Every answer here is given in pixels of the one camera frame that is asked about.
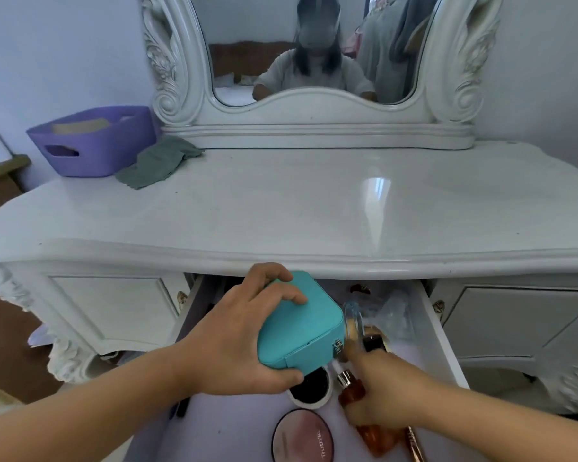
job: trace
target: mirror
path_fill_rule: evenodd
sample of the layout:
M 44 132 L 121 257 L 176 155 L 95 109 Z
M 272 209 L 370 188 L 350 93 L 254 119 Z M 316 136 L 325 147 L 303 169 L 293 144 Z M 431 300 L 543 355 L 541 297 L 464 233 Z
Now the mirror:
M 219 101 L 296 87 L 398 103 L 416 82 L 437 0 L 192 0 Z

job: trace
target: purple plastic bin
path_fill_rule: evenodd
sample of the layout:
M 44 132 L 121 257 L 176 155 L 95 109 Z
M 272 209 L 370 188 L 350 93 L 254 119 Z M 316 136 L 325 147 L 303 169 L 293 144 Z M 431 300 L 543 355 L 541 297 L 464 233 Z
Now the purple plastic bin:
M 107 128 L 59 135 L 54 123 L 105 118 Z M 52 167 L 63 177 L 107 177 L 135 163 L 137 154 L 156 143 L 148 107 L 122 105 L 84 110 L 26 131 Z

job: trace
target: glass bottle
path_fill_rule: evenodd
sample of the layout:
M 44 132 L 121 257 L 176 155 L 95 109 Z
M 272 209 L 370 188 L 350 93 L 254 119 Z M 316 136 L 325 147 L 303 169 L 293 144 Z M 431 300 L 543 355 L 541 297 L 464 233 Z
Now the glass bottle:
M 338 381 L 343 391 L 338 396 L 341 407 L 362 400 L 366 396 L 366 389 L 361 380 L 358 380 L 349 370 L 338 375 Z M 401 433 L 378 425 L 356 426 L 357 432 L 366 443 L 369 452 L 374 457 L 382 457 L 401 440 Z

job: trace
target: teal jewelry box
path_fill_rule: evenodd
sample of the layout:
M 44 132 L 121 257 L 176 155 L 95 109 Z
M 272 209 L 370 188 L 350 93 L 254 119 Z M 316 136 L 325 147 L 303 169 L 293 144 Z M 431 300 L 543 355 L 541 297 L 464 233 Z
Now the teal jewelry box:
M 297 368 L 307 375 L 342 350 L 345 319 L 336 302 L 307 272 L 293 272 L 289 283 L 298 287 L 308 302 L 281 301 L 259 332 L 257 353 L 259 361 L 270 368 Z

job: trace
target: long black hair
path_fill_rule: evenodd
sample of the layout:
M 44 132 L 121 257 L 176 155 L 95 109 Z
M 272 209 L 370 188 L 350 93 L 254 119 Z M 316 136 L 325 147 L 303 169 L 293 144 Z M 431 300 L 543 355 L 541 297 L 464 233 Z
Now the long black hair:
M 301 23 L 303 18 L 316 10 L 317 0 L 300 0 L 298 1 L 298 21 Z M 334 17 L 338 17 L 340 14 L 340 3 L 338 0 L 321 0 L 321 7 L 323 10 L 328 11 Z M 294 67 L 300 71 L 303 76 L 310 76 L 311 69 L 308 61 L 308 50 L 304 48 L 298 38 L 296 37 L 296 49 L 293 54 L 293 64 Z M 336 33 L 336 38 L 334 43 L 328 48 L 325 53 L 325 59 L 323 64 L 323 71 L 327 75 L 331 75 L 337 69 L 340 68 L 340 64 L 343 61 L 343 53 L 340 49 L 340 29 Z

